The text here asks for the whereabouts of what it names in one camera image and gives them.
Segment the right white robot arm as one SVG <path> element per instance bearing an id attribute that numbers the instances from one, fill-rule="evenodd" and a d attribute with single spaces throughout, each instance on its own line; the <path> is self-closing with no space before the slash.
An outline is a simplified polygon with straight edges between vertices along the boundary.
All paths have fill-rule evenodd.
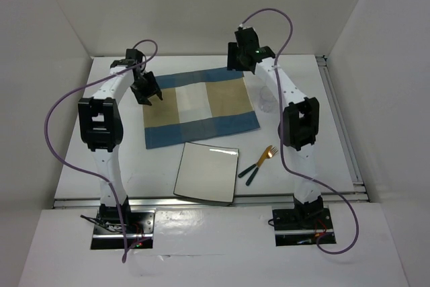
<path id="1" fill-rule="evenodd" d="M 253 28 L 239 26 L 234 34 L 236 40 L 228 44 L 227 69 L 252 72 L 280 104 L 278 135 L 290 158 L 288 169 L 294 181 L 293 219 L 299 227 L 307 228 L 323 211 L 321 192 L 313 181 L 320 104 L 317 98 L 308 97 L 296 87 L 280 67 L 273 50 L 260 46 Z"/>

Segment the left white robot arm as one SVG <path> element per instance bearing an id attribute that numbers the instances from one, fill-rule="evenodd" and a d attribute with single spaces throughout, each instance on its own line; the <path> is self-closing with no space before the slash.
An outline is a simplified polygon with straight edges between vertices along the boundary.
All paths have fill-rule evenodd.
<path id="1" fill-rule="evenodd" d="M 151 105 L 150 98 L 163 98 L 153 72 L 146 70 L 146 56 L 136 48 L 126 50 L 125 57 L 110 65 L 110 78 L 91 96 L 78 102 L 81 140 L 91 151 L 101 179 L 99 221 L 117 232 L 132 226 L 128 195 L 119 165 L 119 146 L 124 127 L 118 108 L 124 94 L 131 90 L 137 103 Z"/>

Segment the blue beige white placemat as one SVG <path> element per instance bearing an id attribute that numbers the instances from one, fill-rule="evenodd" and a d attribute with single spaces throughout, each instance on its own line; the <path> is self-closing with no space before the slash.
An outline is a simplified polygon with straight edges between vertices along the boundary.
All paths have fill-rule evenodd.
<path id="1" fill-rule="evenodd" d="M 143 107 L 147 149 L 260 128 L 242 71 L 225 67 L 156 77 L 162 99 Z"/>

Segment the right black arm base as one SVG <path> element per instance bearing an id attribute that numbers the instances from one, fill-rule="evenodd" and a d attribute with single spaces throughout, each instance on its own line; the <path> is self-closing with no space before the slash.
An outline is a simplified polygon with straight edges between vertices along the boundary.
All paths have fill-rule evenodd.
<path id="1" fill-rule="evenodd" d="M 277 247 L 336 244 L 331 213 L 328 208 L 307 219 L 300 220 L 293 209 L 274 209 L 267 221 L 273 227 Z"/>

